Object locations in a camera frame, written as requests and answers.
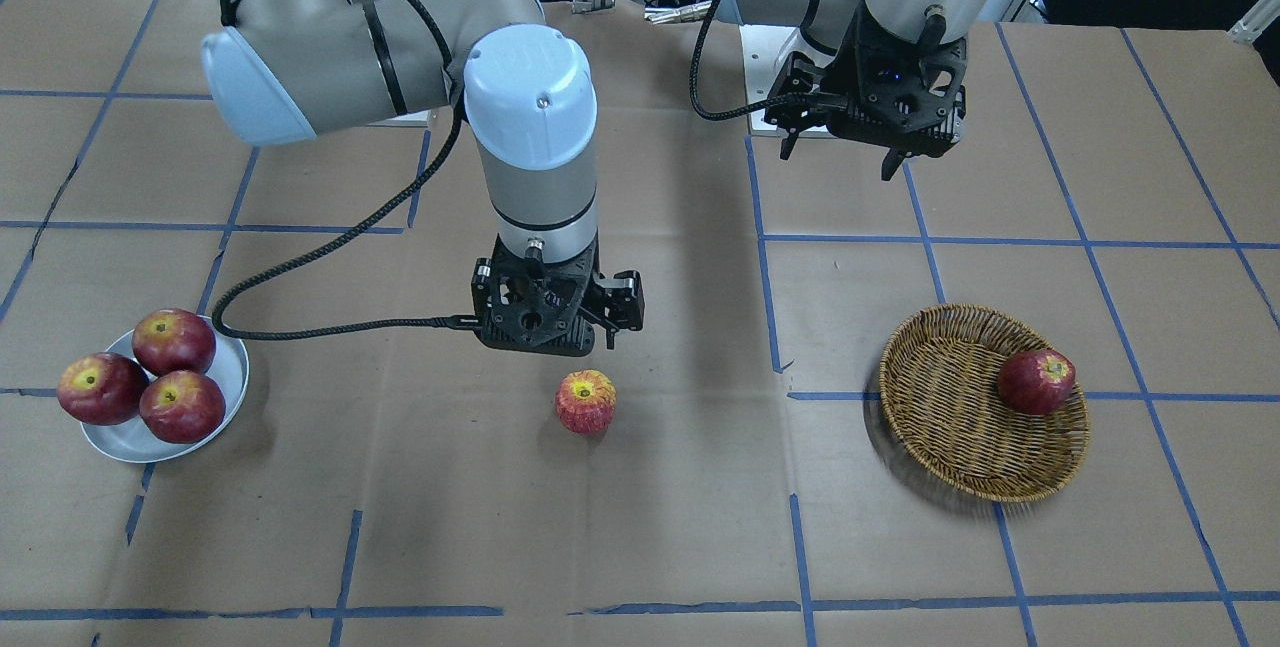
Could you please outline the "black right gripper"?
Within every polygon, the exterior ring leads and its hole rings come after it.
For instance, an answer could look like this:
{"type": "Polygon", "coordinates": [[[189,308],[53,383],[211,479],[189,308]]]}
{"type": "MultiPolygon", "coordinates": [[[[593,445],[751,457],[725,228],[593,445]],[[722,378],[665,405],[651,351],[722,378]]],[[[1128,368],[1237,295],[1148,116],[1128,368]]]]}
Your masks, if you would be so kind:
{"type": "Polygon", "coordinates": [[[636,270],[607,278],[599,238],[568,260],[548,263],[536,246],[515,252],[495,240],[476,260],[470,288],[470,329],[489,348],[564,357],[588,356],[596,331],[613,350],[622,332],[645,322],[643,278],[636,270]]]}

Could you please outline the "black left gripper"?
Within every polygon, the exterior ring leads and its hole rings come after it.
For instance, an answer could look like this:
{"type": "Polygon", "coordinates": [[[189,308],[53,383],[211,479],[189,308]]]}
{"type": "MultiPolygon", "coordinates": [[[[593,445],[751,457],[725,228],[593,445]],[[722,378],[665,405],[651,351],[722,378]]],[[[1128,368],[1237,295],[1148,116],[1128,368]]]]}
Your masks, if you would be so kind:
{"type": "Polygon", "coordinates": [[[879,177],[890,182],[909,158],[941,158],[964,132],[966,40],[943,42],[943,8],[922,13],[914,40],[892,35],[858,8],[835,59],[817,65],[792,53],[771,87],[764,122],[782,132],[780,159],[806,129],[888,149],[879,177]]]}

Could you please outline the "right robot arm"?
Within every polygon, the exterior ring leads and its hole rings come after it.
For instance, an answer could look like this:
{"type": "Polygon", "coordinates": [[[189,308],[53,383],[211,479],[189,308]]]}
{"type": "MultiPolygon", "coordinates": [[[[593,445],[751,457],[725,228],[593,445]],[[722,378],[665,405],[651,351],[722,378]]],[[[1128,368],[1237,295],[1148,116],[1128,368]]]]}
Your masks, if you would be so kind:
{"type": "Polygon", "coordinates": [[[489,348],[580,357],[645,320],[636,270],[599,259],[593,70],[539,0],[219,0],[202,41],[210,94],[230,131],[262,147],[444,108],[451,124],[407,187],[330,242],[230,287],[212,328],[253,341],[387,328],[465,331],[489,348]],[[370,231],[444,165],[463,129],[477,146],[497,223],[470,282],[471,311],[308,331],[246,331],[225,310],[248,290],[370,231]]]}

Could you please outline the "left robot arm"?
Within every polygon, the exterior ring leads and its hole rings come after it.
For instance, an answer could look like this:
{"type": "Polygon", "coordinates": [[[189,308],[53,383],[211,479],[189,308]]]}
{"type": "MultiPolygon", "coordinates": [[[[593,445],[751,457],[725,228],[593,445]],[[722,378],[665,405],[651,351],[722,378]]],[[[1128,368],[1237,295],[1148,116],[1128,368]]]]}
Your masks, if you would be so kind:
{"type": "Polygon", "coordinates": [[[788,159],[804,135],[886,151],[882,179],[941,158],[966,117],[968,35],[988,0],[716,0],[716,18],[783,28],[765,87],[748,95],[788,159]]]}

